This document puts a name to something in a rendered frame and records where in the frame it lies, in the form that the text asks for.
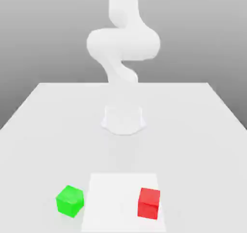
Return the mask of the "small green cube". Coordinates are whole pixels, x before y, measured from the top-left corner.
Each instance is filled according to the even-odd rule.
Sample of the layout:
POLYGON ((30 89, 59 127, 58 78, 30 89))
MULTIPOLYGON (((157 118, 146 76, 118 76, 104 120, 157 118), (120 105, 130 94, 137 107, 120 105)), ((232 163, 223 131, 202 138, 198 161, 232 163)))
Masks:
POLYGON ((67 185, 55 198, 58 212, 74 218, 84 206, 83 191, 67 185))

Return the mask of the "small red cube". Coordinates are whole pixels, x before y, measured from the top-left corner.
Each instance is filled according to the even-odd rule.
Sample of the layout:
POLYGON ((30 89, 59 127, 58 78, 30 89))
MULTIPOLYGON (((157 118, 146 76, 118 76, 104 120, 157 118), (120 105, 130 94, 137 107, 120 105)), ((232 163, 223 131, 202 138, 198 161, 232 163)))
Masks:
POLYGON ((158 219, 160 191, 141 188, 137 205, 137 216, 148 219, 158 219))

